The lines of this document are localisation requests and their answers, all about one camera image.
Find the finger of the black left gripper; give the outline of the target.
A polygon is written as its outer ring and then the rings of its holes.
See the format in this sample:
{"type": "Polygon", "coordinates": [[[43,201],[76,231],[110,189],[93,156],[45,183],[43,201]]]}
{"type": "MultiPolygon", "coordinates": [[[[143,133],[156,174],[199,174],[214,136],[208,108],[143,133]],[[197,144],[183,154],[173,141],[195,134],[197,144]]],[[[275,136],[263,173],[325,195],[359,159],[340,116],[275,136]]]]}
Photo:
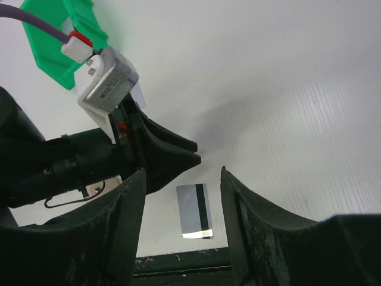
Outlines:
{"type": "Polygon", "coordinates": [[[127,96],[128,102],[131,102],[135,105],[135,107],[130,107],[129,109],[132,111],[137,111],[141,116],[144,125],[148,128],[148,130],[158,139],[180,147],[184,150],[190,151],[192,153],[196,153],[198,151],[198,145],[196,142],[193,142],[187,138],[184,138],[149,119],[145,113],[142,112],[141,108],[135,102],[131,95],[127,96]]]}
{"type": "Polygon", "coordinates": [[[146,193],[161,190],[185,171],[199,165],[201,157],[197,151],[197,147],[140,148],[140,160],[146,174],[146,193]]]}

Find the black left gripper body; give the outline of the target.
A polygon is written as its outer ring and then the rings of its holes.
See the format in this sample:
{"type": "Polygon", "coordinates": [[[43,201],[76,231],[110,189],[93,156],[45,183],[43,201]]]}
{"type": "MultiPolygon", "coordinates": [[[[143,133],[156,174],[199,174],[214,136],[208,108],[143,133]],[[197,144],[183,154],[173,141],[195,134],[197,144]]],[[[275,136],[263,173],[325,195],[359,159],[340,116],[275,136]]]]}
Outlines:
{"type": "Polygon", "coordinates": [[[128,178],[136,156],[100,128],[45,140],[1,89],[1,207],[17,208],[117,175],[128,178]]]}

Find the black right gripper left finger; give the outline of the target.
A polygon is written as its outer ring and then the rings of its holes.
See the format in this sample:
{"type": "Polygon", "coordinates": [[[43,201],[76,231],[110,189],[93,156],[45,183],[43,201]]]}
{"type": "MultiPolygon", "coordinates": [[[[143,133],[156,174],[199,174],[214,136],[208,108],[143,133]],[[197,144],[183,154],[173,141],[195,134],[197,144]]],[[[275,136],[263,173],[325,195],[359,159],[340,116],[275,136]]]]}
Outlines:
{"type": "Polygon", "coordinates": [[[1,226],[1,284],[131,285],[145,197],[141,169],[43,225],[1,226]]]}

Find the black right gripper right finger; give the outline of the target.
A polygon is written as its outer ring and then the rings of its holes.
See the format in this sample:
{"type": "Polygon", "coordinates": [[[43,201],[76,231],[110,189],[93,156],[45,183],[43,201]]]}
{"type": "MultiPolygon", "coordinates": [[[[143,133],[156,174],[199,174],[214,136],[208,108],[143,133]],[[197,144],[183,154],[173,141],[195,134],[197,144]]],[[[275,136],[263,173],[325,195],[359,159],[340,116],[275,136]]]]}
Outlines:
{"type": "Polygon", "coordinates": [[[380,215],[317,222],[287,211],[221,170],[235,285],[379,285],[380,215]]]}

